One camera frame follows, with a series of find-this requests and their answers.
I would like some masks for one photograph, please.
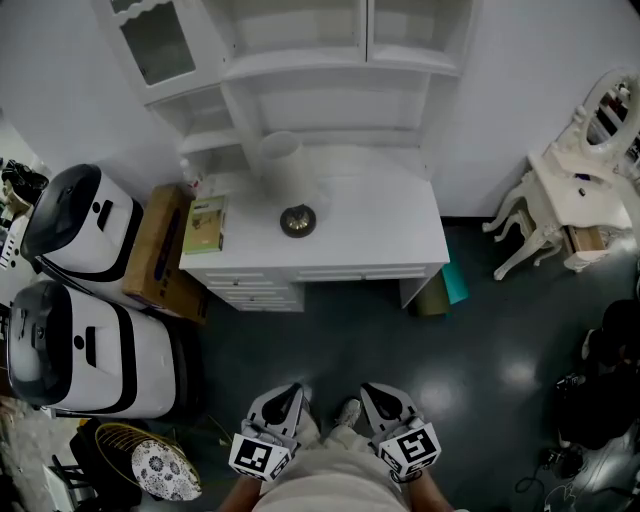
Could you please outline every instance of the dark gray floor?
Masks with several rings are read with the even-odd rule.
[[[313,388],[314,412],[328,429],[360,383],[387,383],[409,392],[434,423],[443,454],[432,474],[454,507],[534,510],[540,489],[517,495],[514,484],[533,473],[543,448],[555,446],[553,386],[575,368],[586,330],[610,302],[633,296],[635,247],[619,244],[580,275],[553,258],[538,269],[523,264],[497,283],[493,270],[518,235],[497,245],[479,227],[446,233],[470,290],[447,318],[410,317],[399,309],[395,282],[308,286],[304,314],[240,313],[216,300],[200,338],[207,412],[236,430],[254,397],[299,381]],[[224,452],[209,450],[200,449],[200,468],[228,477]],[[640,460],[629,452],[621,439],[589,455],[575,482],[579,512],[622,509],[623,498],[597,491],[631,487]],[[540,477],[546,492],[563,483]],[[208,487],[190,508],[212,510],[227,487]],[[561,510],[562,492],[551,503]]]

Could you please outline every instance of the cardboard box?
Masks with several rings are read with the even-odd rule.
[[[122,291],[155,309],[204,324],[209,291],[178,268],[190,205],[176,185],[153,189]]]

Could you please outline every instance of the white cabinet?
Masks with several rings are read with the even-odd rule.
[[[181,267],[243,311],[301,311],[304,283],[328,280],[398,279],[406,305],[448,261],[429,180],[481,2],[93,0],[176,152],[248,187],[222,187],[223,251]],[[303,140],[327,199],[303,240],[255,179],[280,130]]]
[[[324,195],[311,235],[284,235],[280,212],[241,187],[229,194],[223,250],[183,254],[180,268],[243,311],[302,311],[306,283],[378,279],[404,283],[404,307],[449,261],[431,185],[411,168],[417,153],[310,148]]]
[[[93,0],[98,23],[143,104],[220,81],[216,34],[199,0]]]

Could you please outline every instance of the shoe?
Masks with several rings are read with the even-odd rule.
[[[560,433],[560,430],[558,430],[558,444],[560,445],[560,448],[564,448],[564,449],[567,449],[571,446],[571,441],[565,441],[564,439],[562,439],[562,434]]]
[[[342,406],[336,424],[353,428],[362,414],[362,402],[357,398],[349,398]]]
[[[305,400],[311,403],[311,399],[313,398],[313,389],[311,388],[311,386],[304,384],[302,386],[302,391],[304,392]]]
[[[595,332],[595,329],[589,329],[589,332],[587,333],[587,337],[584,339],[584,342],[582,343],[582,360],[586,361],[587,358],[589,357],[589,353],[591,352],[591,347],[589,346],[589,338],[591,338],[591,334],[593,334]]]

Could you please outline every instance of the small drawer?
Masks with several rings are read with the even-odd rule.
[[[285,297],[234,297],[226,299],[229,303],[246,303],[246,304],[295,304],[297,301],[287,299]]]
[[[413,279],[416,277],[425,277],[426,272],[425,269],[422,269],[420,272],[384,272],[384,273],[372,273],[365,274],[367,280],[375,280],[375,279]]]
[[[256,301],[298,301],[298,297],[290,288],[280,288],[275,290],[266,289],[234,289],[234,290],[211,290],[218,297],[227,302],[256,302]]]
[[[362,279],[366,279],[362,276],[362,274],[356,274],[354,272],[349,272],[345,274],[333,274],[327,273],[322,275],[297,275],[296,281],[311,283],[314,281],[360,281]]]
[[[255,311],[265,313],[302,313],[304,308],[300,304],[291,304],[288,306],[253,306],[253,305],[237,305],[240,311]]]
[[[265,286],[259,286],[258,283],[247,283],[244,286],[242,284],[239,285],[230,285],[230,284],[222,284],[222,285],[218,285],[218,286],[207,286],[207,288],[209,290],[213,290],[216,292],[237,292],[240,291],[241,293],[248,293],[252,290],[256,290],[256,291],[269,291],[269,290],[288,290],[289,287],[288,286],[275,286],[272,285],[272,283],[269,283],[268,285],[265,284]]]
[[[273,282],[271,277],[261,271],[239,271],[239,270],[211,270],[204,273],[204,279],[208,283],[216,284],[230,284],[234,283],[271,283]]]
[[[395,266],[395,267],[352,267],[348,269],[300,270],[296,281],[365,281],[369,279],[412,279],[425,277],[426,267]]]

